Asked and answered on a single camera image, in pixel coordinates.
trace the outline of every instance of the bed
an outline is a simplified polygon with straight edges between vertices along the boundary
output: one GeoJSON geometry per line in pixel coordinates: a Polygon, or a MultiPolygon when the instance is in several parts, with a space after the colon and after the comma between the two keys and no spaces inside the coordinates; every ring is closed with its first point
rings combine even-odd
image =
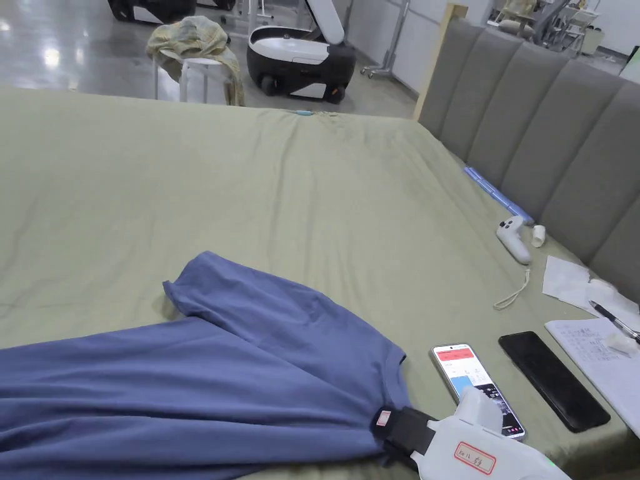
{"type": "MultiPolygon", "coordinates": [[[[524,270],[495,237],[509,215],[411,120],[0,88],[0,346],[170,321],[161,282],[204,250],[309,285],[407,353],[417,408],[450,415],[429,358],[467,341],[528,432],[576,478],[622,469],[640,442],[545,331],[585,313],[541,293],[551,239],[524,270]],[[570,433],[497,337],[536,331],[608,409],[570,433]]],[[[267,478],[415,478],[376,462],[267,478]]]]}

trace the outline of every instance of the controller wrist strap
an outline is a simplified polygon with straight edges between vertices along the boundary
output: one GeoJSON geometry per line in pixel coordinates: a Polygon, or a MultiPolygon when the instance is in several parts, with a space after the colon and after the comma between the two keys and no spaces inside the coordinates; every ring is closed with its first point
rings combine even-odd
{"type": "Polygon", "coordinates": [[[525,270],[524,273],[524,285],[521,286],[520,290],[518,290],[517,292],[512,293],[511,295],[509,295],[506,298],[503,298],[500,301],[497,301],[493,304],[493,307],[495,310],[504,310],[505,308],[507,308],[508,306],[510,306],[510,304],[512,304],[514,301],[516,301],[516,299],[518,298],[518,295],[520,295],[520,293],[527,288],[527,285],[529,285],[529,277],[531,276],[531,268],[527,267],[527,269],[525,270]]]}

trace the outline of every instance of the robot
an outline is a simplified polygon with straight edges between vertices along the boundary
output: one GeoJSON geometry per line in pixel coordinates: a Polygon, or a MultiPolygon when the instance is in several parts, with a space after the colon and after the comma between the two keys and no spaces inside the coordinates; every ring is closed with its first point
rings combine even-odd
{"type": "Polygon", "coordinates": [[[121,22],[172,23],[195,15],[196,0],[108,0],[121,22]]]}
{"type": "Polygon", "coordinates": [[[268,96],[297,95],[338,104],[356,64],[331,0],[306,0],[317,29],[280,26],[251,32],[246,60],[253,81],[268,96]]]}
{"type": "Polygon", "coordinates": [[[382,408],[371,430],[420,480],[571,480],[536,449],[502,436],[502,412],[467,387],[456,413],[437,421],[413,408],[382,408]]]}

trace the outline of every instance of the gray headboard panel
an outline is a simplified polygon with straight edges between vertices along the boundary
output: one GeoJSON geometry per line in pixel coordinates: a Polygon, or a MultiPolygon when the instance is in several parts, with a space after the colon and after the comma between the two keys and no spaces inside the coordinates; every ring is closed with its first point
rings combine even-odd
{"type": "Polygon", "coordinates": [[[640,85],[455,19],[419,122],[640,300],[640,85]]]}

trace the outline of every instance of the glossy floor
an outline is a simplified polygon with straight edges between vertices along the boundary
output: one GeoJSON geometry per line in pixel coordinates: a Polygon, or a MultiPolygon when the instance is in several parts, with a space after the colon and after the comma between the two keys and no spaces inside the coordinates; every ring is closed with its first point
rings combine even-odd
{"type": "MultiPolygon", "coordinates": [[[[272,6],[271,10],[277,23],[295,23],[291,9],[272,6]]],[[[213,19],[220,16],[205,8],[199,8],[198,13],[213,19]]],[[[246,31],[246,24],[235,28],[246,31]]],[[[0,84],[152,98],[152,63],[145,56],[145,46],[153,29],[151,25],[116,21],[107,0],[1,0],[0,84]]],[[[413,111],[415,100],[404,87],[358,73],[338,106],[266,97],[248,77],[246,40],[233,37],[230,46],[244,72],[248,106],[403,117],[413,111]]],[[[200,101],[202,82],[197,74],[189,87],[189,100],[200,101]]],[[[177,84],[162,72],[160,98],[177,101],[178,94],[177,84]]],[[[219,86],[209,87],[209,102],[223,103],[219,86]]]]}

